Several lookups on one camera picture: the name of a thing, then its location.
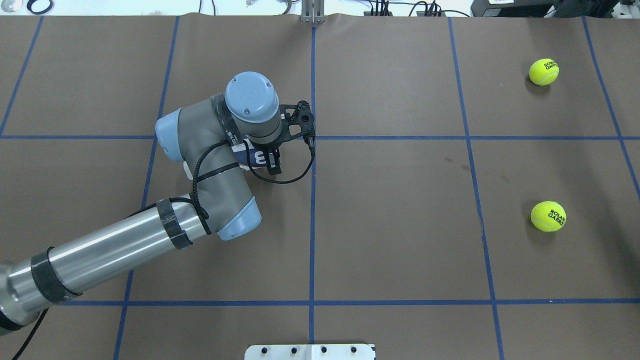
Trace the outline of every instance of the tennis ball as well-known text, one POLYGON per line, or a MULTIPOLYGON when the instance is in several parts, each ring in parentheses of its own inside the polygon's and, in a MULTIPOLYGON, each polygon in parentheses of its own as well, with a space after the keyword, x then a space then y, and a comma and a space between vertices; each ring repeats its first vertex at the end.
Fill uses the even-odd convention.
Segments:
POLYGON ((566 213, 557 202, 543 201, 531 210, 531 222, 545 233, 558 231, 566 222, 566 213))
POLYGON ((549 85, 558 77, 560 68, 551 59, 540 59, 529 68, 529 79, 536 85, 549 85))

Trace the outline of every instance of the white mounting plate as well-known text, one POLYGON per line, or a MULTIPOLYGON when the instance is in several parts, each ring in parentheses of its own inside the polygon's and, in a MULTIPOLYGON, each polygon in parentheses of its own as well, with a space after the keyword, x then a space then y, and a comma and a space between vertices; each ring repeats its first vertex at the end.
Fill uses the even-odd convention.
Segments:
POLYGON ((376 346, 373 344, 253 345, 244 353, 244 360, 276 359, 376 360, 376 346))

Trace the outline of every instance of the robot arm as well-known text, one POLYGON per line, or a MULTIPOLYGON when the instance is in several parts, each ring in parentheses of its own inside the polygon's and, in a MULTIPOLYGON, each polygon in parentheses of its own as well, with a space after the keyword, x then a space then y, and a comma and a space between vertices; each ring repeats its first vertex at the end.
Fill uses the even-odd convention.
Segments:
POLYGON ((171 160, 186 161, 192 169, 193 192, 160 200, 21 263, 0 262, 0 335, 29 325, 53 304, 208 234, 227 241, 255 229, 262 217, 231 149, 244 135, 264 151, 270 174, 280 171, 283 142, 302 136, 312 155, 315 151, 308 103, 280 105, 271 82, 256 72, 238 74, 224 93, 159 119, 156 135, 171 160), (301 131, 291 135, 291 125, 301 131))

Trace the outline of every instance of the white bracket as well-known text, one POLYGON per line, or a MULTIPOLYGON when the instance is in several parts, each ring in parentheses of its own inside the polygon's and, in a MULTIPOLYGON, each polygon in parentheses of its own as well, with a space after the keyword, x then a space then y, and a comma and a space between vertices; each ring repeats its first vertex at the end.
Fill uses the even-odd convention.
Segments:
POLYGON ((244 360, 376 360, 371 344, 254 345, 244 360))
POLYGON ((312 22, 314 24, 322 24, 325 20, 324 16, 324 0, 301 0, 302 22, 312 22))

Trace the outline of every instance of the blue joint cap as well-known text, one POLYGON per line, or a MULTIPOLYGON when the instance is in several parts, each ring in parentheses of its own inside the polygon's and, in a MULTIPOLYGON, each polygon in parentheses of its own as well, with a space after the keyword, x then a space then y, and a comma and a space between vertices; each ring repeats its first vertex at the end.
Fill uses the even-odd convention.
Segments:
POLYGON ((261 221, 262 215, 254 196, 227 225, 218 231, 218 236, 224 241, 233 240, 258 227, 261 221))
POLYGON ((253 71, 241 72, 229 81, 225 100, 235 117, 252 124, 271 120, 280 105, 269 79, 253 71))
POLYGON ((162 150, 172 161, 184 161, 178 143, 178 116, 180 110, 167 114, 156 122, 156 137, 162 150))

